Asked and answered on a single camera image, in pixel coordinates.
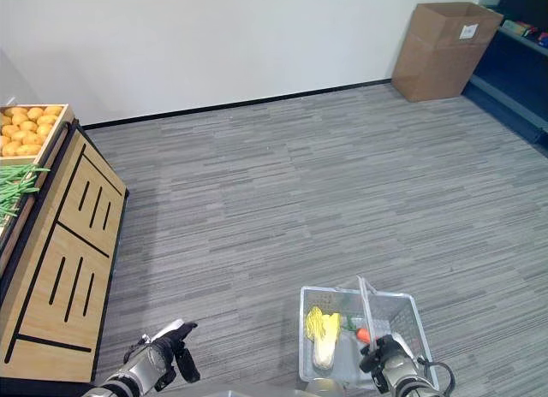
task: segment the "floor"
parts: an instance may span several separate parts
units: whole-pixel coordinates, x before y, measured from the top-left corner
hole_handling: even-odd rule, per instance
[[[415,297],[454,396],[548,392],[548,159],[467,99],[369,86],[89,134],[131,192],[99,380],[183,317],[202,382],[302,387],[301,286],[363,274]]]

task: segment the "basket handle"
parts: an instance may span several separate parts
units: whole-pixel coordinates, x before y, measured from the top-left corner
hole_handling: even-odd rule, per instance
[[[361,301],[363,304],[363,312],[364,316],[366,317],[366,328],[369,332],[369,337],[371,338],[370,344],[369,344],[369,353],[373,354],[375,353],[375,350],[377,349],[377,342],[375,341],[375,329],[373,327],[373,319],[372,319],[372,313],[371,313],[371,307],[369,306],[369,296],[367,295],[367,288],[369,287],[369,291],[371,291],[373,294],[377,293],[377,290],[375,287],[373,287],[371,284],[369,284],[365,277],[362,276],[356,276],[358,278],[358,283],[360,284],[360,292],[361,292]]]

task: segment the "cardboard box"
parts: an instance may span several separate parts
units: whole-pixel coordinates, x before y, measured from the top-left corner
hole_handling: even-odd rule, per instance
[[[392,84],[411,102],[459,96],[503,16],[474,3],[420,3]]]

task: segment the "shelf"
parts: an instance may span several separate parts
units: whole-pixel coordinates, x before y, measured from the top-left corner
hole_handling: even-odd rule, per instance
[[[510,110],[514,111],[517,115],[523,117],[527,121],[530,121],[534,126],[544,130],[548,129],[548,121],[535,114],[519,102],[516,102],[506,93],[498,90],[495,86],[489,84],[487,81],[481,79],[479,76],[473,74],[470,78],[470,83],[495,98],[498,102],[508,107]]]
[[[548,48],[542,47],[539,44],[535,44],[532,40],[523,38],[522,36],[516,35],[515,33],[509,31],[508,29],[504,27],[498,27],[498,31],[509,38],[512,38],[513,40],[518,41],[521,44],[524,44],[525,46],[528,46],[529,48],[536,50],[538,53],[542,54],[543,56],[548,56]]]

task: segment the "black stripe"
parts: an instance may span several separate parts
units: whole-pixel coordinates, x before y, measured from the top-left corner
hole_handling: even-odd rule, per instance
[[[28,302],[30,301],[31,295],[33,294],[34,285],[36,284],[36,280],[38,279],[38,274],[40,273],[40,269],[42,268],[45,252],[47,251],[48,246],[50,245],[51,236],[53,235],[53,230],[55,229],[55,222],[57,221],[57,219],[59,219],[59,216],[61,215],[61,209],[63,208],[63,205],[65,204],[65,200],[67,199],[67,195],[69,194],[69,189],[70,189],[70,186],[72,185],[74,175],[76,175],[76,170],[78,169],[78,166],[80,165],[80,160],[82,159],[82,156],[84,156],[85,149],[86,149],[86,145],[83,145],[80,151],[80,155],[78,156],[78,159],[76,160],[76,164],[74,165],[74,169],[72,170],[72,174],[70,175],[70,179],[68,179],[67,188],[65,189],[63,193],[61,202],[59,202],[59,207],[57,208],[57,213],[55,214],[54,222],[52,223],[50,231],[48,232],[48,236],[45,239],[44,248],[42,249],[42,252],[40,253],[38,263],[36,264],[36,269],[34,270],[33,278],[31,279],[31,284],[27,290],[27,295],[25,296],[25,300],[23,301],[21,311],[19,311],[19,316],[17,317],[17,323],[15,323],[14,333],[11,335],[11,340],[9,341],[8,351],[6,352],[6,357],[4,359],[4,363],[6,364],[9,363],[9,361],[11,360],[11,354],[14,352],[15,341],[17,340],[17,335],[19,334],[19,330],[21,329],[21,325],[23,324],[23,317],[25,316],[25,312],[27,311],[27,307],[28,307]]]
[[[99,200],[101,199],[101,193],[103,192],[103,187],[99,188],[99,193],[97,193],[97,200],[95,200],[95,207],[93,208],[92,218],[89,221],[89,228],[92,228],[93,221],[95,220],[95,213],[97,212],[97,206],[99,206]]]
[[[135,382],[133,378],[130,378],[127,376],[114,376],[112,377],[112,380],[123,382],[131,390],[131,394],[134,397],[139,397],[140,395],[139,386],[137,385],[137,383]]]
[[[86,194],[87,194],[87,188],[89,187],[89,181],[86,182],[86,187],[84,187],[84,192],[82,193],[82,199],[80,200],[80,204],[78,205],[78,211],[82,210],[82,206],[84,205],[84,200],[86,200]]]
[[[117,121],[103,121],[101,123],[93,123],[92,125],[86,125],[84,128],[85,130],[98,129],[100,127],[118,126],[118,125],[124,125],[126,123],[133,123],[136,121],[149,121],[151,119],[164,119],[165,117],[192,115],[193,113],[202,113],[202,112],[211,112],[213,110],[239,108],[241,106],[249,106],[253,104],[267,104],[269,102],[276,102],[278,100],[304,98],[305,96],[319,95],[321,93],[346,91],[348,89],[355,89],[356,87],[383,85],[385,83],[390,83],[390,81],[391,79],[371,80],[369,82],[354,83],[352,85],[344,85],[344,86],[327,87],[325,89],[318,89],[315,91],[290,93],[288,95],[273,96],[271,98],[244,100],[242,102],[234,102],[232,104],[217,104],[213,106],[206,106],[203,108],[174,110],[171,112],[157,113],[154,115],[129,117],[126,119],[119,119]]]
[[[89,296],[92,293],[93,277],[95,277],[95,273],[92,273],[92,276],[89,279],[89,287],[87,288],[86,303],[84,304],[84,314],[83,314],[83,316],[85,316],[86,313],[87,313],[87,305],[89,304]]]
[[[116,190],[116,191],[118,192],[118,194],[119,194],[120,196],[122,196],[122,192],[120,192],[120,191],[116,188],[116,186],[114,186],[114,184],[110,181],[110,179],[109,179],[108,177],[106,177],[106,176],[104,175],[104,173],[103,173],[101,170],[99,170],[99,168],[95,165],[95,163],[92,162],[92,161],[90,160],[90,158],[87,157],[86,155],[84,155],[84,157],[85,157],[86,160],[89,162],[89,164],[91,164],[91,165],[95,168],[95,170],[97,170],[97,171],[99,172],[99,174],[103,176],[103,178],[109,183],[109,185],[111,185],[111,186],[114,188],[114,190]]]
[[[74,276],[74,282],[72,283],[70,297],[68,298],[67,312],[65,313],[65,323],[69,320],[70,307],[72,307],[72,300],[74,300],[74,292],[76,292],[76,285],[78,284],[78,277],[80,277],[80,270],[82,268],[83,261],[84,258],[80,257],[80,261],[78,262],[78,269],[76,269],[76,276]]]
[[[57,291],[57,286],[59,286],[59,281],[61,280],[61,274],[63,272],[63,266],[65,265],[65,257],[61,259],[61,263],[59,264],[59,270],[57,271],[57,277],[55,278],[55,283],[53,283],[53,288],[51,289],[50,294],[50,304],[53,304],[53,300],[55,299],[55,293]]]
[[[107,382],[106,384],[101,384],[100,387],[106,388],[107,390],[111,391],[118,397],[131,397],[130,395],[128,395],[128,393],[126,393],[126,391],[123,388],[115,384],[112,384],[111,382]]]
[[[39,337],[33,337],[31,335],[17,335],[17,340],[31,341],[32,343],[45,344],[46,346],[52,347],[67,348],[69,350],[76,350],[77,352],[92,352],[92,349],[89,347],[75,346],[74,344],[61,343],[60,341],[40,339]]]
[[[101,249],[99,249],[97,246],[95,246],[92,242],[84,239],[82,236],[80,236],[79,234],[77,234],[74,230],[70,229],[68,226],[65,226],[63,223],[57,221],[57,224],[59,226],[61,226],[62,228],[64,228],[65,230],[67,230],[69,233],[71,233],[73,236],[76,236],[78,239],[82,240],[84,243],[86,243],[88,246],[90,247],[93,247],[95,250],[97,250],[99,253],[101,253],[103,256],[105,256],[106,258],[109,257],[108,254],[106,254],[105,252],[103,252]]]
[[[104,214],[103,230],[106,228],[106,221],[109,218],[109,212],[110,212],[110,202],[109,202],[109,205],[106,207],[106,213]]]

